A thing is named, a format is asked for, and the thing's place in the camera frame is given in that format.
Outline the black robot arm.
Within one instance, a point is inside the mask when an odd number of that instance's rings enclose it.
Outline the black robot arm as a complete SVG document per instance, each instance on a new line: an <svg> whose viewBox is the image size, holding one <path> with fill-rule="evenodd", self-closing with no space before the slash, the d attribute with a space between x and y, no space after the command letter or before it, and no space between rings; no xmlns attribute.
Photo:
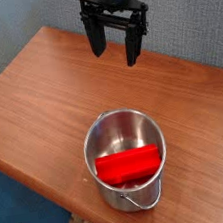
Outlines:
<svg viewBox="0 0 223 223"><path fill-rule="evenodd" d="M141 53L142 37L147 35L146 12L149 7L139 0L79 0L81 19L92 52L100 57L106 49L105 27L125 32L128 66L134 66Z"/></svg>

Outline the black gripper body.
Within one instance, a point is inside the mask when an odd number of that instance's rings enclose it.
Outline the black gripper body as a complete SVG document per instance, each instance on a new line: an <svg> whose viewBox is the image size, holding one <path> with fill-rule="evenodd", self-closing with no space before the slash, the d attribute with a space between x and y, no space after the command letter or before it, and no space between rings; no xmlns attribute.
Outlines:
<svg viewBox="0 0 223 223"><path fill-rule="evenodd" d="M81 19L97 16L108 27L126 31L129 24L140 24L147 34L146 12L149 7L139 0L79 0Z"/></svg>

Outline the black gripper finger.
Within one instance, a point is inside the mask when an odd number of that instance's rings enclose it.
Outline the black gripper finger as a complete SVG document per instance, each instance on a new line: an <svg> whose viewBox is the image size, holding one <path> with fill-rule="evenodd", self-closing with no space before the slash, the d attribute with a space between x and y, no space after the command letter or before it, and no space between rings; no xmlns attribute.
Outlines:
<svg viewBox="0 0 223 223"><path fill-rule="evenodd" d="M92 52L97 57L100 57L107 45L104 24L97 18L97 16L84 17L83 24Z"/></svg>
<svg viewBox="0 0 223 223"><path fill-rule="evenodd" d="M127 63L134 66L141 52L143 28L140 24L129 24L125 36Z"/></svg>

